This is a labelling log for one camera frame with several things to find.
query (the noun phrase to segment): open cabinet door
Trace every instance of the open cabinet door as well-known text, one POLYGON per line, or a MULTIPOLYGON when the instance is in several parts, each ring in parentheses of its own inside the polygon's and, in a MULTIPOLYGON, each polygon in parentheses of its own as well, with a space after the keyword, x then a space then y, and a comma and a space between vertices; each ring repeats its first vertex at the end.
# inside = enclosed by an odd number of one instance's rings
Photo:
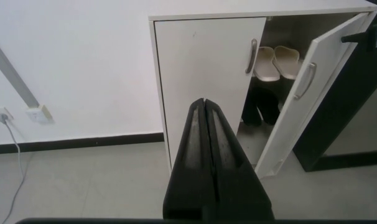
POLYGON ((306 117, 351 44, 342 43, 341 37, 357 33, 367 15, 361 13, 312 41, 255 168, 259 178, 276 175, 281 168, 294 147, 294 139, 301 134, 306 117))

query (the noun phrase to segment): gray cable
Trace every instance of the gray cable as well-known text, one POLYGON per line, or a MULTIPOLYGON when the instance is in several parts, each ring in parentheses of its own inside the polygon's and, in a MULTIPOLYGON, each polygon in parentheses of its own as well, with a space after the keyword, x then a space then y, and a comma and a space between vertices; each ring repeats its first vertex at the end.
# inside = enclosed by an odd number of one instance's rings
POLYGON ((20 191, 20 188, 22 186, 22 184, 24 183, 24 180, 26 179, 26 175, 25 173, 22 171, 22 167, 21 167, 21 160, 20 160, 20 146, 17 144, 16 140, 14 139, 14 135, 13 135, 13 132, 12 130, 10 129, 9 125, 7 124, 7 115, 6 117, 5 116, 0 116, 0 119, 1 119, 1 122, 3 124, 6 125, 7 129, 9 130, 9 133, 10 135, 12 136, 12 139, 14 141, 14 144, 16 145, 17 147, 17 151, 18 151, 18 157, 19 157, 19 167, 20 167, 20 172, 21 172, 21 182, 20 182, 20 185, 19 185, 19 188, 16 190, 16 193, 14 194, 13 196, 13 201, 12 201, 12 205, 10 206, 10 210, 9 210, 9 213, 7 214, 7 217, 3 220, 2 224, 4 224, 6 222, 6 220, 10 217, 10 214, 12 213, 13 211, 13 206, 14 206, 14 201, 16 201, 16 197, 17 197, 17 194, 19 193, 20 191))

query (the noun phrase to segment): white slipper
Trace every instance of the white slipper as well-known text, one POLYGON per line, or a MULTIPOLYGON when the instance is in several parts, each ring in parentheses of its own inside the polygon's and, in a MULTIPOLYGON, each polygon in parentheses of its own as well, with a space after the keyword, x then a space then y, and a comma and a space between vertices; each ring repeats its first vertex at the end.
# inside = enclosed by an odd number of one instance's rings
POLYGON ((280 73, 273 65, 274 50, 271 47, 260 47, 255 61, 254 75, 264 82, 280 79, 280 73))
POLYGON ((284 46, 274 49, 273 64, 279 73, 290 80, 295 80, 303 60, 299 59, 299 52, 284 46))

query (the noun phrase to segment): cabinet door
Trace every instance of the cabinet door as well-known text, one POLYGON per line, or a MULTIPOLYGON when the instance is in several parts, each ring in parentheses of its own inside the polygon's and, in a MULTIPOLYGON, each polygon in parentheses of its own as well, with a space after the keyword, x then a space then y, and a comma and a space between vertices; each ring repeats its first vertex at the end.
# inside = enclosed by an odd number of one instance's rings
POLYGON ((281 168, 294 147, 294 139, 301 134, 303 122, 351 44, 342 43, 341 37, 357 33, 367 15, 361 13, 312 41, 297 80, 255 168, 259 178, 275 175, 281 168))
POLYGON ((265 22, 260 17, 155 23, 171 165, 195 100, 217 103, 237 132, 252 74, 247 68, 265 22))

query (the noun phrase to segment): gray tile floor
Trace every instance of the gray tile floor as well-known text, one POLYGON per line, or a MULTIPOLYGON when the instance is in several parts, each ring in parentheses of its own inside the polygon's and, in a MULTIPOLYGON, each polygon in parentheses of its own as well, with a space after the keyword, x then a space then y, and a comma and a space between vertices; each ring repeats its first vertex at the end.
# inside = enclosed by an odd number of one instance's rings
MULTIPOLYGON (((0 155, 0 223, 19 183, 0 155)), ((162 218, 169 173, 163 142, 22 154, 27 176, 7 223, 27 217, 162 218)), ((377 219, 377 166, 305 173, 290 155, 263 179, 276 218, 377 219)))

